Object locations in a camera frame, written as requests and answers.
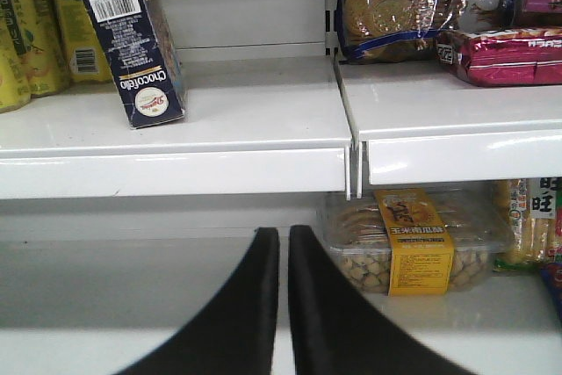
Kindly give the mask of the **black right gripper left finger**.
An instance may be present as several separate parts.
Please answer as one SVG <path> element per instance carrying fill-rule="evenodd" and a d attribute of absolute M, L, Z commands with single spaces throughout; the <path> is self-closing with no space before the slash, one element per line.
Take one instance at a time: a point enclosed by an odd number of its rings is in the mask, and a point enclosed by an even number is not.
<path fill-rule="evenodd" d="M 280 240 L 260 227 L 212 299 L 122 374 L 269 374 L 277 327 Z"/>

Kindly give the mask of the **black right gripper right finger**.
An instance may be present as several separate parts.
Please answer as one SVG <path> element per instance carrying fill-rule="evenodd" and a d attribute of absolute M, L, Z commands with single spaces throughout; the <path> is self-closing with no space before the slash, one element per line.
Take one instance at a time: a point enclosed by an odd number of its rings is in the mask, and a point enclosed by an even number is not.
<path fill-rule="evenodd" d="M 309 226 L 289 235 L 288 302 L 298 374 L 465 374 L 375 309 Z"/>

